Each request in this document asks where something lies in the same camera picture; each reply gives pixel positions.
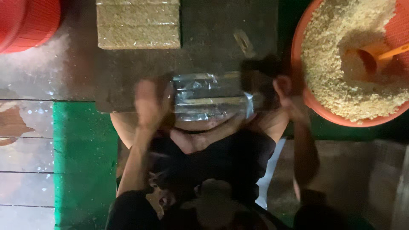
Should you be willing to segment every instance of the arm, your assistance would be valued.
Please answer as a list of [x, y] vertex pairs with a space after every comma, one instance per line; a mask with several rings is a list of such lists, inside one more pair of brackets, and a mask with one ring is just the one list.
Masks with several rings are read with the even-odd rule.
[[165, 90], [159, 103], [156, 85], [150, 81], [141, 81], [135, 94], [135, 108], [138, 114], [138, 126], [135, 130], [133, 145], [126, 162], [124, 173], [117, 191], [117, 197], [126, 191], [144, 190], [148, 187], [148, 147], [160, 122], [170, 107], [171, 85]]
[[126, 191], [144, 190], [148, 187], [148, 146], [156, 130], [137, 127], [135, 139], [125, 165], [117, 197]]
[[275, 111], [268, 112], [258, 122], [258, 127], [266, 133], [274, 142], [278, 143], [290, 118], [285, 108], [280, 107]]
[[302, 97], [290, 97], [291, 81], [279, 76], [273, 82], [282, 107], [294, 122], [294, 176], [295, 185], [303, 190], [319, 169], [319, 158], [310, 131], [310, 121]]
[[111, 113], [111, 121], [119, 138], [130, 149], [135, 141], [135, 131], [138, 126], [138, 116], [133, 113]]

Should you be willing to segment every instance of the dark wooden board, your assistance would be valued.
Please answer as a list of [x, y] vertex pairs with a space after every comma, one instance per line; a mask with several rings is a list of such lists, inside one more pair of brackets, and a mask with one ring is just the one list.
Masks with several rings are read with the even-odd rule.
[[132, 110], [133, 86], [141, 78], [240, 70], [246, 57], [234, 38], [239, 29], [253, 45], [255, 59], [276, 54], [277, 7], [275, 0], [181, 1], [181, 49], [98, 50], [98, 110]]

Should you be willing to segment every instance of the clear plastic wrap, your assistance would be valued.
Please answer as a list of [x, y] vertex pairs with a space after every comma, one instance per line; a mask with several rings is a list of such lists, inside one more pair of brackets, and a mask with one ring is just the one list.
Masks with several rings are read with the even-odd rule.
[[98, 26], [179, 25], [178, 5], [104, 5], [97, 7], [97, 15]]
[[180, 0], [97, 0], [97, 5], [180, 5]]
[[223, 76], [182, 74], [174, 76], [175, 114], [179, 121], [224, 118], [228, 113], [254, 112], [253, 95], [241, 90], [240, 72]]

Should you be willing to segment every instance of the hand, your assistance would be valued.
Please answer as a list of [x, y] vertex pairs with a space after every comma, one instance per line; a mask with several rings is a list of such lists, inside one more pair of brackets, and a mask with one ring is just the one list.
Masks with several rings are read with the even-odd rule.
[[138, 114], [138, 125], [144, 128], [157, 129], [170, 108], [173, 95], [171, 83], [166, 87], [163, 98], [158, 100], [156, 84], [142, 80], [136, 86], [135, 108]]
[[302, 96], [291, 96], [291, 79], [287, 76], [278, 76], [273, 80], [273, 86], [277, 92], [281, 106], [287, 111], [290, 119], [294, 122], [309, 124], [307, 108]]

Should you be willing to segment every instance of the scoop handle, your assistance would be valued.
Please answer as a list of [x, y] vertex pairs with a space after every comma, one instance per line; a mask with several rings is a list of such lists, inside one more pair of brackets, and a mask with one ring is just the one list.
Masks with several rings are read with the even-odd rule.
[[404, 44], [403, 46], [401, 46], [399, 48], [393, 49], [391, 51], [388, 51], [388, 52], [386, 52], [384, 54], [379, 55], [378, 59], [379, 60], [386, 59], [386, 58], [392, 57], [394, 55], [404, 53], [404, 52], [406, 52], [408, 50], [409, 50], [409, 43], [406, 43], [406, 44]]

